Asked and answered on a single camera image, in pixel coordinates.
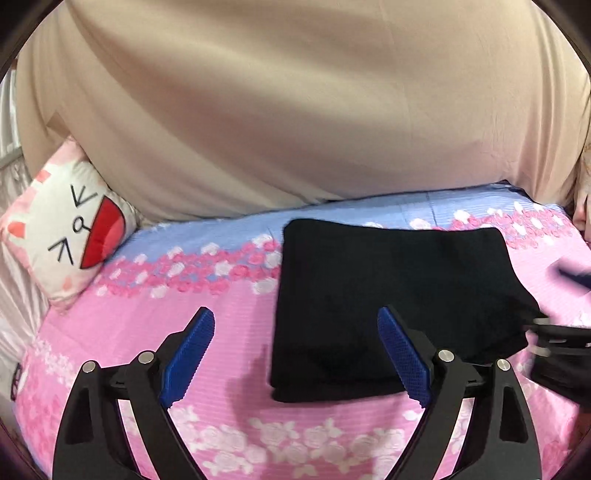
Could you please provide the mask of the black pants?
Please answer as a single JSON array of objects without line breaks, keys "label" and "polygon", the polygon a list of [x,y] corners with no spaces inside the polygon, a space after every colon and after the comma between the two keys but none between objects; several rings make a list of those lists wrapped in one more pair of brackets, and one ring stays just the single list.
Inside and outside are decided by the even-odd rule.
[{"label": "black pants", "polygon": [[270,386],[283,403],[399,393],[378,313],[392,307],[440,349],[487,364],[541,316],[495,228],[388,230],[311,219],[283,230]]}]

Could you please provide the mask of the white satin fabric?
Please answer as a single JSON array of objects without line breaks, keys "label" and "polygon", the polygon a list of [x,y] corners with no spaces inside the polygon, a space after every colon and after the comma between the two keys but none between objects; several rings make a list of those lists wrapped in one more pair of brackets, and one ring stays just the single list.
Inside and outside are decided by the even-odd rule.
[{"label": "white satin fabric", "polygon": [[[26,190],[31,176],[24,161],[17,127],[16,70],[1,81],[1,212]],[[1,406],[11,401],[17,365],[35,339],[48,303],[28,272],[1,246]]]}]

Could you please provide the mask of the pink floral bed sheet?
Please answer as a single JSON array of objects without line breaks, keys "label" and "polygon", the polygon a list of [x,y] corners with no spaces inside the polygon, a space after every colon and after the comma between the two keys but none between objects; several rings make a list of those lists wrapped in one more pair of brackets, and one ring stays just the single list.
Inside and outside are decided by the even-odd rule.
[{"label": "pink floral bed sheet", "polygon": [[558,274],[590,249],[555,205],[516,188],[381,196],[134,234],[24,356],[15,416],[51,474],[84,363],[155,351],[200,308],[215,330],[169,410],[209,479],[382,479],[424,410],[378,333],[391,313],[469,363],[507,361],[549,479],[575,445],[576,405],[533,381],[536,320],[587,327],[590,295]]}]

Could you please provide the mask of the cat face pillow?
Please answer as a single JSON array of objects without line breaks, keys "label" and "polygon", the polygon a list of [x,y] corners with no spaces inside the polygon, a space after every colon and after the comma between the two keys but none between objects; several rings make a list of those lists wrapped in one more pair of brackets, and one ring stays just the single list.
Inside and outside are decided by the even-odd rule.
[{"label": "cat face pillow", "polygon": [[71,137],[1,217],[2,242],[61,311],[136,229],[135,209]]}]

